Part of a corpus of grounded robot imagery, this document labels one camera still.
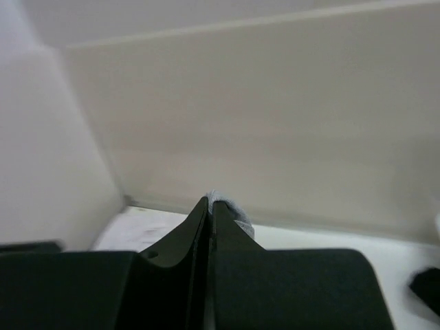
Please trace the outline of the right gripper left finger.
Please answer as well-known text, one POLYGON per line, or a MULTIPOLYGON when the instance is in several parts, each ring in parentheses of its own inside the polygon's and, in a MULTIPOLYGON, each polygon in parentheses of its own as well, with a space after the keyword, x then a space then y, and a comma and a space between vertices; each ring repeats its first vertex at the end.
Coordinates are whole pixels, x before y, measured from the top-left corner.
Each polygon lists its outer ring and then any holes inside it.
POLYGON ((147 273, 149 329, 202 329, 210 220, 202 197, 185 220, 140 253, 147 273))

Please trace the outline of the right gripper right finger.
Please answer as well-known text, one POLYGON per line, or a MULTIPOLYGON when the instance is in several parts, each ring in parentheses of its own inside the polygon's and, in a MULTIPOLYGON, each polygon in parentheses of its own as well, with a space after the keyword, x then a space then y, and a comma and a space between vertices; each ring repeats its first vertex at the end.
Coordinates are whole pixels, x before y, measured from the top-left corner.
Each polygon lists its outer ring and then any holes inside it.
POLYGON ((222 201, 213 205, 213 311, 217 329, 274 329, 270 254, 234 221, 222 201))

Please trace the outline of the grey tank top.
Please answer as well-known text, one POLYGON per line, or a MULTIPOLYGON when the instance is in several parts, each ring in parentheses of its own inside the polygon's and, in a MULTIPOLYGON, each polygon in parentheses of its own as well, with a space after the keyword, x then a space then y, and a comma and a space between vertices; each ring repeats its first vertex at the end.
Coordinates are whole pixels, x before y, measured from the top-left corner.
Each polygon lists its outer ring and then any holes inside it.
POLYGON ((211 220, 214 219, 214 203, 224 202, 228 207, 233 221, 252 239, 255 239, 255 231, 252 225, 251 219, 247 213, 238 205, 233 199, 226 197, 224 194, 217 190, 211 190, 207 192, 205 196, 208 198, 208 214, 211 220))

